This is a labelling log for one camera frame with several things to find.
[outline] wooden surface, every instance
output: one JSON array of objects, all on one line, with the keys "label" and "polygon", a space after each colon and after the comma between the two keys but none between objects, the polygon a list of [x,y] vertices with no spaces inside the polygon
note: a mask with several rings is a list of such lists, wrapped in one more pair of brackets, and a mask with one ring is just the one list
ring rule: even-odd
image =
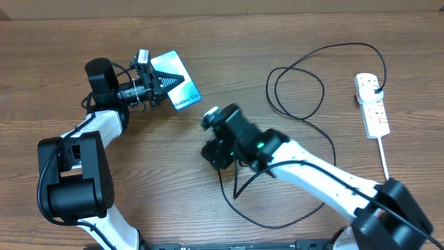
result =
[{"label": "wooden surface", "polygon": [[[391,176],[407,185],[444,242],[444,15],[389,14],[162,17],[42,22],[0,22],[0,249],[81,249],[94,241],[78,228],[46,222],[37,209],[37,143],[61,135],[85,118],[90,91],[84,65],[106,57],[127,66],[138,49],[153,55],[175,49],[203,100],[176,112],[168,101],[132,114],[127,132],[106,149],[115,204],[149,242],[203,244],[282,242],[329,238],[344,219],[331,208],[282,230],[258,228],[227,206],[216,172],[200,157],[200,118],[211,107],[238,103],[260,128],[276,128],[332,161],[328,141],[304,124],[274,113],[265,100],[271,69],[290,65],[327,44],[367,42],[386,59],[383,139]],[[310,119],[336,145],[338,165],[384,180],[377,143],[367,140],[353,78],[382,76],[366,47],[323,51],[300,65],[322,78],[325,100]],[[311,112],[321,88],[291,72],[279,93],[298,115]],[[252,176],[242,169],[240,182]],[[223,172],[231,192],[233,171]],[[257,221],[278,225],[320,203],[300,188],[263,176],[234,205]],[[433,249],[430,243],[424,249]]]},{"label": "wooden surface", "polygon": [[444,0],[0,0],[12,20],[438,11],[442,6]]}]

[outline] extension cord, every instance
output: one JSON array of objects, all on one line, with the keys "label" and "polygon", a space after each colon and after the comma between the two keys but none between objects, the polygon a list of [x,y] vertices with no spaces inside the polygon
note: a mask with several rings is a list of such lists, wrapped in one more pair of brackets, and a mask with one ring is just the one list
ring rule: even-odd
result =
[{"label": "extension cord", "polygon": [[382,167],[386,179],[389,178],[381,138],[390,133],[387,115],[382,102],[384,92],[375,94],[379,88],[377,77],[369,73],[360,73],[355,77],[356,97],[361,108],[362,122],[368,139],[377,139],[381,153]]}]

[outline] wooden table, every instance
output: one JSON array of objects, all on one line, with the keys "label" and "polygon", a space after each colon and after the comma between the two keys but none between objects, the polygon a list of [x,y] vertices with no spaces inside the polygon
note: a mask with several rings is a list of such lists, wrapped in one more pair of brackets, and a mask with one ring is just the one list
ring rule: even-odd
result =
[{"label": "wooden table", "polygon": [[[276,128],[332,161],[328,141],[273,112],[268,73],[327,44],[367,42],[386,59],[384,102],[391,134],[383,139],[391,176],[407,185],[444,242],[444,15],[439,12],[159,17],[0,22],[0,249],[81,249],[94,245],[79,228],[53,226],[37,209],[37,143],[83,121],[90,91],[85,63],[106,57],[128,66],[138,49],[177,50],[203,100],[176,112],[168,101],[132,114],[128,130],[106,149],[115,204],[152,243],[282,242],[329,238],[346,224],[331,208],[282,230],[259,228],[235,214],[217,173],[200,156],[212,134],[199,126],[211,107],[238,103],[260,128]],[[338,166],[384,180],[375,140],[365,138],[353,78],[382,76],[366,47],[333,48],[301,63],[325,83],[325,100],[310,119],[334,140]],[[279,93],[298,115],[310,113],[321,87],[291,72]],[[240,182],[253,172],[240,172]],[[231,192],[233,169],[223,172]],[[299,187],[263,176],[234,205],[278,225],[320,204]],[[427,243],[424,249],[434,249]]]}]

